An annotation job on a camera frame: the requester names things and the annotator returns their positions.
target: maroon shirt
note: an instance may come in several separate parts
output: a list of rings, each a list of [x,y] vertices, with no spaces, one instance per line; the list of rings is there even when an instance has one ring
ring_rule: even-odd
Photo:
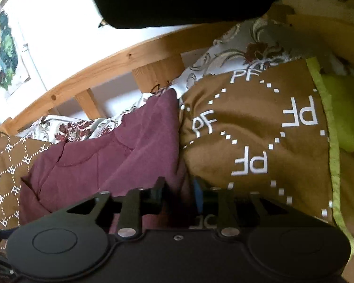
[[[172,195],[168,216],[143,217],[144,228],[180,225],[191,191],[179,157],[178,101],[173,89],[152,96],[122,124],[99,138],[51,145],[23,178],[22,225],[74,204],[100,191],[124,196],[137,187],[153,187],[163,176]],[[110,232],[114,232],[113,221]]]

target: lime green fabric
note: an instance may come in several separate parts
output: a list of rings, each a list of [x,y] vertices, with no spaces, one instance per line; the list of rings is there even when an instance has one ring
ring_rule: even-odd
[[[322,80],[332,96],[340,148],[354,152],[354,77],[322,75]]]
[[[354,237],[346,228],[344,218],[341,213],[341,189],[340,189],[340,146],[337,137],[337,128],[335,121],[335,113],[333,109],[333,99],[326,85],[322,75],[320,74],[320,65],[316,58],[306,59],[308,69],[312,79],[316,85],[317,91],[321,96],[321,101],[324,107],[325,115],[327,117],[328,131],[329,131],[329,168],[332,179],[333,189],[333,218],[337,226],[344,232],[350,241],[351,256],[354,255]]]

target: screw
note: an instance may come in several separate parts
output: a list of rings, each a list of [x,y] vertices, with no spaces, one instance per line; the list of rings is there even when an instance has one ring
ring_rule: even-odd
[[[117,234],[121,237],[131,237],[136,234],[136,230],[133,228],[121,228]]]
[[[221,234],[225,237],[234,237],[238,236],[240,231],[238,228],[224,228],[222,229]]]

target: yellow-green trim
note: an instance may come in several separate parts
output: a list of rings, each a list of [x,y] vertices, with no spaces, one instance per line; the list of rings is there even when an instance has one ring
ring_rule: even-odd
[[[306,63],[317,91],[321,96],[321,102],[327,117],[327,125],[329,131],[329,169],[332,179],[333,190],[333,218],[337,226],[344,232],[350,241],[351,255],[354,255],[354,237],[346,228],[344,218],[341,213],[341,179],[340,179],[340,147],[338,143],[336,124],[334,122],[334,114],[332,107],[332,96],[328,92],[320,74],[320,64],[316,57],[306,59]]]

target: wooden headboard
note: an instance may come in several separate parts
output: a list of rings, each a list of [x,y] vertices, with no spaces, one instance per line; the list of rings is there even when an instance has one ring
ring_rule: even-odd
[[[308,15],[285,14],[278,16],[278,20],[301,32],[319,35],[335,54],[354,64],[354,25]],[[150,92],[155,86],[164,87],[184,71],[181,53],[210,47],[214,39],[233,25],[233,22],[194,25],[117,52],[46,92],[14,119],[8,118],[0,126],[0,131],[15,135],[29,123],[48,115],[49,110],[71,98],[77,100],[88,118],[106,118],[97,105],[92,87],[129,71],[142,92]]]

